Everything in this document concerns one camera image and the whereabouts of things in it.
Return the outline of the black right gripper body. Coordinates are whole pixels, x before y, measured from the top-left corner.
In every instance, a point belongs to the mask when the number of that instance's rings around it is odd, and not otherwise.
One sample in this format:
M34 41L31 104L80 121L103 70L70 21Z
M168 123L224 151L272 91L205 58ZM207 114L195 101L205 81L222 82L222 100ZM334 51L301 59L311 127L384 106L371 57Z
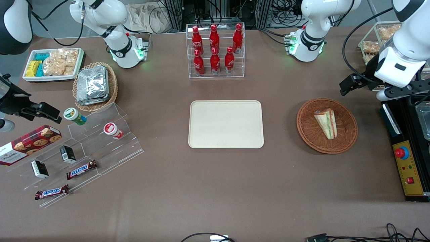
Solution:
M1 99L0 111L8 115L20 117L29 117L29 114L23 113L22 110L31 106L29 97L31 94L20 89L17 85L9 81L10 74L1 74Z

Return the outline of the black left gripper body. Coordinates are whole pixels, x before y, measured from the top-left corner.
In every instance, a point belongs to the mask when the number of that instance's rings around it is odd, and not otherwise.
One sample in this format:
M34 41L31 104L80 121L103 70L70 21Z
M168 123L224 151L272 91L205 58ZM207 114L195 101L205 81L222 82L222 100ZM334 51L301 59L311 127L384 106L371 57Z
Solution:
M375 81L376 84L370 83L368 88L375 91L377 99L398 99L418 94L427 94L429 92L429 61L420 68L408 81L407 84L394 84L382 81L374 76L377 67L376 60L367 62L364 75Z

